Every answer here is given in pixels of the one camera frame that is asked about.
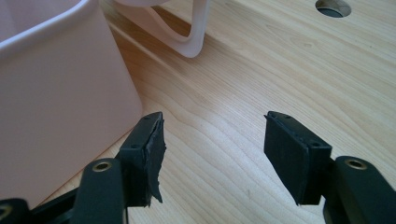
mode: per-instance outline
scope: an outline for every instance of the round hole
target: round hole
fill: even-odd
[[[346,165],[357,170],[367,169],[367,165],[364,162],[358,160],[346,160]]]
[[[1,204],[0,205],[0,221],[4,218],[8,217],[11,214],[12,206],[9,204]]]
[[[352,12],[349,4],[343,0],[318,0],[315,7],[321,14],[333,18],[347,17]]]
[[[314,142],[314,143],[312,143],[312,146],[313,147],[320,147],[320,143]]]
[[[102,161],[102,162],[99,162],[99,163],[95,164],[92,169],[95,172],[103,172],[103,171],[106,171],[106,170],[110,169],[110,167],[111,167],[111,163],[110,162]]]

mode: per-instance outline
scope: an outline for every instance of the wood grain surface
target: wood grain surface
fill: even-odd
[[[324,223],[323,202],[296,206],[263,154],[269,110],[322,137],[332,158],[370,161],[396,187],[396,3],[345,2],[352,13],[335,19],[315,0],[213,0],[193,59],[101,2],[144,113],[165,119],[163,204],[130,209],[132,223]],[[187,34],[191,6],[156,9]]]

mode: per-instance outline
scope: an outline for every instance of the pink plastic container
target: pink plastic container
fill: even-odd
[[[0,0],[1,199],[38,205],[141,115],[96,0]]]

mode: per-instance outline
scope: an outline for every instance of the wooden table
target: wooden table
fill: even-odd
[[[263,154],[269,110],[321,136],[332,158],[370,161],[396,187],[396,4],[346,1],[352,13],[335,19],[315,0],[214,0],[193,59],[101,2],[144,113],[165,119],[163,204],[130,209],[132,223],[324,223],[323,202],[296,206]],[[157,10],[187,34],[191,6]]]

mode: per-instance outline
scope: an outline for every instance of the white plastic handle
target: white plastic handle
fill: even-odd
[[[170,28],[158,13],[151,8],[169,0],[114,0],[115,9],[155,36],[181,55],[193,58],[204,44],[207,14],[210,0],[194,0],[192,6],[191,31],[183,36]]]

